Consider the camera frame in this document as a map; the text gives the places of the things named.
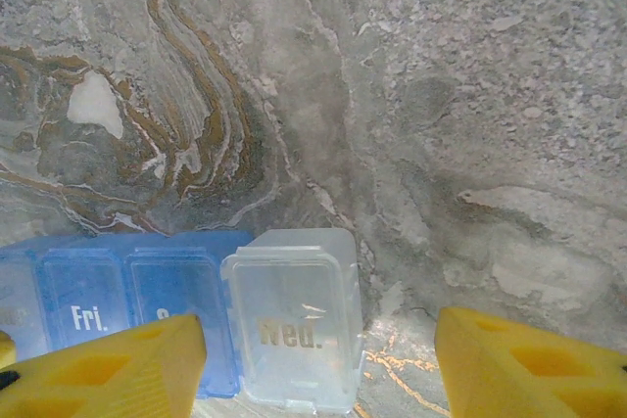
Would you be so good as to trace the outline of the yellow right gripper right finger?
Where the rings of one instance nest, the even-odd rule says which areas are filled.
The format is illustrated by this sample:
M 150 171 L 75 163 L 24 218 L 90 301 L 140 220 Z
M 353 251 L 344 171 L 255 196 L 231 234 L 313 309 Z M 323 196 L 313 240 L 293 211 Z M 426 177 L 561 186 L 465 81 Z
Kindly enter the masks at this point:
M 464 307 L 440 310 L 435 352 L 454 417 L 623 417 L 626 357 Z

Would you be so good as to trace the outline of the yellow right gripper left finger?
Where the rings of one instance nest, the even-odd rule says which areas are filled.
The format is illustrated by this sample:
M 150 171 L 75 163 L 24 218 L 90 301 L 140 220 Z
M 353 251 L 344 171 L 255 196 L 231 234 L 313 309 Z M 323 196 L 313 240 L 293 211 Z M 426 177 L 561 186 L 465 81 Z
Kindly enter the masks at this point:
M 188 417 L 207 360 L 195 314 L 175 315 L 1 370 L 4 417 Z

